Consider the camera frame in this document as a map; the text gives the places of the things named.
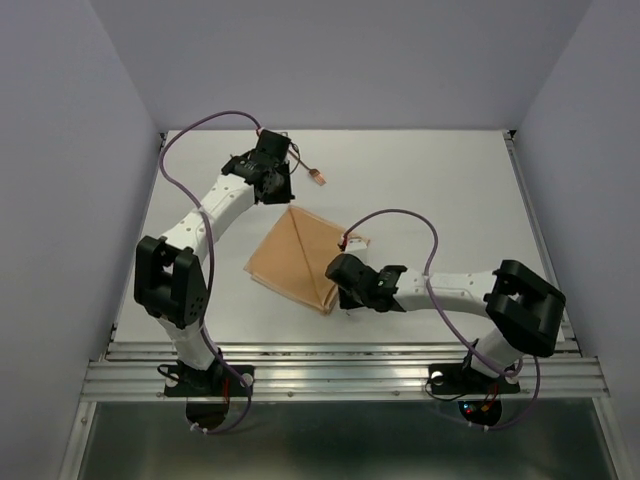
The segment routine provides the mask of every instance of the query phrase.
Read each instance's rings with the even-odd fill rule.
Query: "tan fabric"
[[[331,312],[337,287],[324,276],[340,253],[342,228],[290,206],[249,259],[251,278],[323,315]]]

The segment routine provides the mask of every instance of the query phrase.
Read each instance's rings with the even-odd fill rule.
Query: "wall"
[[[584,350],[598,355],[640,458],[640,2],[590,7],[517,134]]]
[[[513,128],[589,4],[92,1],[162,128]]]
[[[156,128],[86,0],[0,16],[0,478],[55,478],[108,338]]]

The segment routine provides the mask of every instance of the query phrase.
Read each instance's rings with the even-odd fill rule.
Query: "brown cloth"
[[[338,289],[324,273],[340,254],[338,243],[345,230],[290,206],[249,259],[245,270],[255,281],[326,315],[336,302]]]

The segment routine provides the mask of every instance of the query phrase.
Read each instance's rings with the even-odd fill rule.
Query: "purple cable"
[[[226,115],[240,115],[242,117],[246,117],[254,123],[254,125],[256,126],[256,130],[262,128],[258,120],[255,119],[255,117],[253,117],[252,115],[249,115],[248,113],[241,112],[239,110],[225,110],[223,112],[214,113],[213,115],[209,115],[208,117],[204,117],[198,120],[197,122],[192,123],[191,125],[186,127],[184,130],[181,130],[175,137],[173,137],[165,145],[165,147],[160,151],[160,156],[158,157],[158,166],[160,168],[160,173],[162,174],[162,176],[165,178],[165,180],[167,180],[172,185],[176,186],[182,193],[184,193],[187,197],[189,197],[189,200],[191,200],[191,202],[196,206],[196,208],[198,208],[200,215],[202,216],[202,220],[204,221],[204,228],[205,228],[205,233],[207,237],[207,249],[209,251],[209,278],[207,281],[207,294],[208,294],[207,304],[205,305],[204,310],[202,312],[202,316],[199,319],[202,338],[206,343],[207,347],[209,347],[209,350],[211,350],[211,353],[213,354],[215,359],[218,361],[218,363],[220,363],[220,365],[222,365],[222,367],[225,370],[227,370],[227,372],[229,372],[233,377],[235,377],[236,380],[240,382],[240,385],[242,385],[247,391],[247,404],[244,410],[242,411],[240,416],[229,425],[222,427],[220,429],[211,430],[211,431],[209,430],[205,431],[202,428],[198,427],[197,425],[195,426],[191,425],[192,428],[198,430],[201,433],[205,433],[207,435],[228,432],[232,428],[236,427],[240,422],[242,422],[242,420],[244,420],[244,417],[247,416],[247,413],[249,413],[249,409],[251,408],[251,387],[247,385],[247,383],[242,378],[242,375],[236,372],[236,370],[231,365],[229,365],[218,353],[218,349],[216,345],[213,343],[213,341],[211,340],[211,338],[209,337],[207,328],[204,324],[204,316],[207,311],[207,307],[209,306],[209,301],[211,300],[211,293],[213,291],[213,277],[214,277],[214,271],[215,271],[215,256],[214,256],[214,248],[213,248],[214,238],[213,238],[213,230],[211,228],[211,221],[209,220],[209,216],[202,211],[202,204],[200,203],[200,200],[198,199],[198,197],[196,197],[185,185],[183,185],[182,183],[180,183],[178,180],[176,180],[175,178],[173,178],[171,175],[167,173],[167,170],[165,169],[165,166],[164,166],[164,159],[165,159],[165,156],[167,155],[167,151],[169,151],[169,149],[173,146],[173,144],[175,144],[185,133],[193,130],[194,128],[202,125],[203,123],[208,122],[209,120],[213,120],[214,118],[219,118]]]
[[[361,218],[356,223],[354,223],[351,227],[349,227],[345,231],[345,233],[343,234],[343,241],[348,238],[349,234],[353,230],[358,228],[364,222],[366,222],[367,220],[370,220],[373,217],[377,217],[378,215],[382,215],[382,214],[385,214],[385,213],[401,213],[401,214],[404,214],[404,215],[409,215],[409,216],[415,217],[415,218],[417,218],[419,220],[422,220],[424,223],[427,224],[427,226],[431,230],[431,233],[433,234],[433,248],[431,249],[431,253],[429,254],[429,258],[427,258],[427,263],[424,266],[424,275],[426,277],[425,284],[427,286],[427,292],[429,292],[429,297],[431,298],[431,302],[433,303],[433,306],[435,307],[436,311],[438,312],[440,317],[442,317],[442,320],[444,320],[444,323],[449,327],[449,329],[453,332],[453,334],[458,338],[458,340],[460,340],[460,342],[465,347],[467,347],[469,349],[469,351],[471,351],[472,355],[475,355],[478,358],[478,360],[480,360],[482,363],[484,363],[488,368],[490,368],[491,370],[493,370],[495,373],[497,373],[500,376],[515,377],[516,375],[518,375],[518,373],[520,373],[520,371],[522,370],[522,367],[523,367],[522,358],[520,358],[520,360],[518,362],[518,365],[517,365],[515,370],[513,370],[513,371],[502,371],[498,365],[496,365],[489,358],[485,357],[480,352],[478,352],[474,348],[474,346],[466,338],[464,338],[462,336],[462,334],[458,331],[458,329],[455,327],[455,325],[453,325],[453,323],[451,322],[451,320],[449,319],[449,317],[445,313],[444,309],[440,305],[438,297],[436,296],[435,292],[433,291],[433,288],[431,287],[431,280],[429,278],[429,270],[431,268],[431,263],[433,262],[433,259],[436,256],[436,251],[438,250],[438,232],[436,231],[436,227],[433,225],[433,223],[431,223],[427,218],[423,217],[419,213],[415,213],[415,212],[412,212],[410,210],[404,210],[404,209],[400,209],[400,208],[387,208],[387,209],[384,209],[384,210],[378,210],[376,212],[370,213],[369,215]],[[537,357],[533,357],[533,362],[534,362],[535,368],[536,368],[536,387],[535,387],[535,390],[533,392],[533,396],[531,397],[531,401],[529,402],[529,405],[527,405],[527,407],[522,411],[522,413],[520,413],[520,415],[518,415],[516,418],[514,418],[512,420],[509,420],[508,422],[503,423],[501,425],[498,425],[496,427],[487,427],[486,428],[487,430],[504,430],[506,428],[512,427],[513,425],[515,425],[515,424],[519,423],[520,421],[524,420],[524,418],[531,413],[531,411],[533,410],[533,407],[534,407],[534,405],[536,403],[536,400],[538,400],[538,395],[540,394],[540,383],[541,383],[540,362],[538,361]],[[459,420],[457,418],[449,417],[448,415],[444,415],[444,414],[440,414],[440,415],[443,415],[443,416],[445,416],[446,418],[448,418],[448,419],[450,419],[452,421],[455,421],[455,422],[458,422],[458,423],[462,423],[464,425],[468,425],[468,422],[465,422],[463,420]]]
[[[387,209],[384,209],[384,210],[378,210],[377,212],[370,213],[366,217],[358,220],[356,223],[354,223],[351,227],[349,227],[347,229],[347,231],[344,233],[344,237],[345,238],[348,237],[348,235],[353,230],[358,228],[360,225],[362,225],[367,220],[370,220],[371,218],[377,217],[378,215],[382,215],[384,213],[402,213],[404,215],[410,215],[410,216],[415,217],[415,218],[417,218],[419,220],[422,220],[424,223],[427,224],[427,226],[431,230],[431,233],[433,234],[433,248],[431,249],[431,253],[429,254],[429,258],[427,259],[427,263],[424,266],[424,276],[426,277],[426,282],[425,283],[426,283],[426,286],[427,286],[427,292],[429,292],[429,297],[431,297],[431,301],[433,302],[433,307],[436,309],[436,311],[438,312],[440,317],[442,317],[442,320],[444,321],[444,323],[447,325],[447,327],[449,327],[449,330],[451,330],[451,332],[456,336],[456,338],[460,341],[460,343],[462,343],[471,352],[472,355],[475,355],[478,358],[478,360],[480,360],[488,368],[490,368],[493,372],[497,373],[500,376],[503,376],[503,377],[515,377],[515,376],[517,376],[518,373],[520,373],[520,370],[522,370],[522,358],[518,362],[518,366],[516,367],[515,370],[503,371],[495,362],[493,362],[490,358],[487,358],[485,355],[483,355],[480,352],[478,352],[475,349],[475,347],[471,344],[471,342],[469,342],[466,338],[464,338],[464,336],[460,333],[460,331],[455,327],[453,322],[451,320],[449,320],[449,317],[447,316],[446,312],[444,311],[444,309],[440,305],[440,301],[436,297],[436,294],[433,291],[433,287],[431,286],[431,278],[429,276],[429,270],[431,269],[431,263],[433,262],[433,259],[436,256],[436,251],[438,250],[438,243],[439,243],[438,232],[436,231],[436,227],[433,225],[433,223],[431,223],[429,220],[427,220],[425,217],[423,217],[419,213],[415,213],[415,212],[412,212],[410,210],[403,210],[403,209],[400,209],[400,208],[387,208]]]

